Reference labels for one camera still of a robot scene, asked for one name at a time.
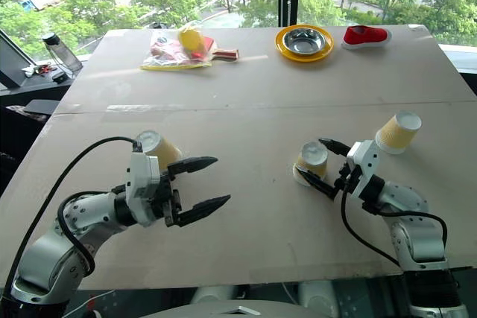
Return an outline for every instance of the yellow plate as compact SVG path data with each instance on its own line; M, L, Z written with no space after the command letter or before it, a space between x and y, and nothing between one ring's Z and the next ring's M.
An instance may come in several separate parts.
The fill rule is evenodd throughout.
M284 45L283 45L283 37L287 32L290 30L296 29L296 28L311 28L316 31L320 31L323 36L325 37L326 44L323 50L317 52L316 54L313 55L297 55L294 54L293 52L289 51ZM287 28L284 28L281 30L278 34L277 37L275 37L275 45L277 46L278 51L286 58L293 60L293 61L299 61L301 63L310 63L311 61L318 61L321 59L324 59L329 55L331 50L335 47L335 42L333 41L333 38L331 35L328 33L328 31L318 28L313 25L305 25L305 24L299 24L299 25L292 25L288 26Z

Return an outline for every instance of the plastic bag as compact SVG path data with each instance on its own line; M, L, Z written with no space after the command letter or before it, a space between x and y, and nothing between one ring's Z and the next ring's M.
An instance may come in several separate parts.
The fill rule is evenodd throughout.
M179 30L154 30L149 56L143 61L144 70L180 70L211 66L210 55L186 50L179 41Z

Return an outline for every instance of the cardboard surface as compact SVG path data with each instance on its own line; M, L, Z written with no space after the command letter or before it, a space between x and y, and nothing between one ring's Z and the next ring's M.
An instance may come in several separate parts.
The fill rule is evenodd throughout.
M424 27L387 27L384 48L341 47L346 27L326 28L335 49L316 63L296 63L275 49L279 28L204 29L236 63L182 71L145 71L152 30L110 31L56 113L151 108L277 108L473 101L475 95Z
M0 199L0 285L41 202L74 156L104 137L135 137L143 130L163 134L187 156L219 158L206 170L182 174L174 182L184 209L222 194L232 194L232 199L191 226L166 228L160 221L147 229L132 226L113 237L100 248L96 271L83 280L82 288L188 287L398 273L392 264L348 234L339 214L340 199L332 203L297 184L291 166L303 143L317 136L347 144L372 139L400 109L417 113L423 127L404 154L382 153L377 174L420 192L431 213L441 216L449 226L450 264L475 266L475 101L152 109L56 114L48 121ZM34 237L49 227L57 205L67 195L107 190L123 183L129 157L127 143L96 148L67 176ZM330 154L328 182L334 180L343 161L343 157ZM363 237L394 255L381 218L364 212L360 202L351 201L348 217Z

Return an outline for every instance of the black cable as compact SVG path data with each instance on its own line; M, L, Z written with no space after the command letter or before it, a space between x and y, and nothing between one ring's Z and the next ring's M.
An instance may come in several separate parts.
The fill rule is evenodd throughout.
M374 252L377 252L379 253L381 256L387 258L389 261L391 261L393 264L397 265L399 267L399 262L391 257L390 255L388 255L386 252L384 251L381 251L380 249L378 249L377 247L373 246L372 244L370 244L369 242L367 242L365 239L363 239L361 236L359 236L354 230L353 228L350 226L350 224L348 223L348 219L346 217L346 200L347 200L347 195L348 195L348 191L349 191L350 187L349 185L347 184L345 187L344 187L344 190L343 190L343 196L341 197L341 219L343 220L343 224L344 224L344 227L347 228L348 232L356 239L358 240L359 242L361 242L363 245L365 245L368 249L372 249Z
M105 138L100 141L97 141L96 143L91 144L87 149L83 150L80 154L76 156L75 159L71 163L68 164L66 169L62 172L60 177L57 179L55 184L53 185L53 188L51 188L50 192L48 193L48 196L46 197L45 201L40 207L40 210L38 210L37 215L31 222L30 227L28 227L27 232L25 233L25 236L22 239L22 242L16 251L15 258L13 259L12 267L10 268L10 272L8 273L7 281L5 282L5 287L3 291L3 296L6 297L11 297L11 289L12 289L12 284L13 280L15 279L15 274L16 270L18 268L20 259L22 258L23 251L25 251L25 247L27 246L28 240L31 237L31 234L33 234L33 231L35 230L35 227L37 227L38 222L40 221L41 217L43 216L43 213L45 212L46 208L48 207L48 204L51 202L51 199L53 198L54 194L57 192L58 188L60 187L61 182L65 179L66 175L70 172L71 169L86 155L88 154L91 150L95 149L96 147L100 146L103 143L107 143L109 141L128 141L133 144L134 147L138 146L138 143L134 141L131 138L128 137L110 137L110 138Z
M428 217L429 219L436 220L442 226L442 241L444 242L444 247L447 244L446 222L436 215L428 214L427 212L413 212L411 210L408 210L406 212L378 212L378 215L385 216L385 217L419 216L419 217Z
M58 206L58 211L57 211L57 218L58 218L58 224L60 225L61 230L63 231L63 234L65 234L66 238L73 244L73 246L81 252L81 255L84 256L84 259L88 263L88 267L86 269L86 272L84 274L84 277L89 276L91 273L96 268L95 265L95 258L92 257L91 253L86 249L85 246L75 237L75 235L71 232L71 230L68 227L68 224L66 223L65 216L64 216L64 211L66 205L72 201L73 199L76 199L77 197L80 197L82 195L96 195L96 194L104 194L105 191L82 191L80 193L73 194L69 197L67 197L61 204Z

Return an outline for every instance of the upside-down paper cup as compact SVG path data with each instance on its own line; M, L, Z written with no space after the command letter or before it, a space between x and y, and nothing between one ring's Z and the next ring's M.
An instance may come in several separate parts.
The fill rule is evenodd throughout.
M328 160L328 150L318 141L311 141L302 146L300 155L293 165L293 177L303 185L309 186L307 181L297 171L297 167L311 171L320 179L326 176L326 162Z
M142 132L137 136L136 140L141 142L144 153L158 158L161 171L166 170L169 164L182 158L182 153L179 149L153 130Z
M376 133L376 143L389 154L400 154L411 143L423 122L415 113L399 111Z

